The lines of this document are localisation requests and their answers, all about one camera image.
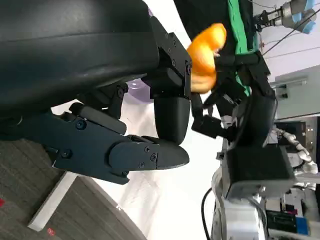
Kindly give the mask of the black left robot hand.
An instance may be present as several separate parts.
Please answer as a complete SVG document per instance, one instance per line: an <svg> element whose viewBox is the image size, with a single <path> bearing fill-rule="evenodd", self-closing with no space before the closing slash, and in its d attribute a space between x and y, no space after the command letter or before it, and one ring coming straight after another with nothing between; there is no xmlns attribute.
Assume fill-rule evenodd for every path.
<svg viewBox="0 0 320 240"><path fill-rule="evenodd" d="M56 154L53 167L124 185L186 165L192 61L142 0L3 0L0 137ZM150 88L157 137L126 134L127 83Z"/></svg>

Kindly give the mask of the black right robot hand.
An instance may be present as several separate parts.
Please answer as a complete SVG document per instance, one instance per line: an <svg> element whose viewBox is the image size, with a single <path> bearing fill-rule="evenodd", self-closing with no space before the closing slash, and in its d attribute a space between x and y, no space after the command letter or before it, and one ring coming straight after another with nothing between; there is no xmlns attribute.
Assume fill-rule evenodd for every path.
<svg viewBox="0 0 320 240"><path fill-rule="evenodd" d="M260 51L247 54L216 56L217 83L209 97L202 101L191 95L194 118L192 130L207 137L223 137L229 147L263 147L274 123L278 106L275 91L268 81L269 68ZM225 99L233 106L231 125L203 110Z"/></svg>

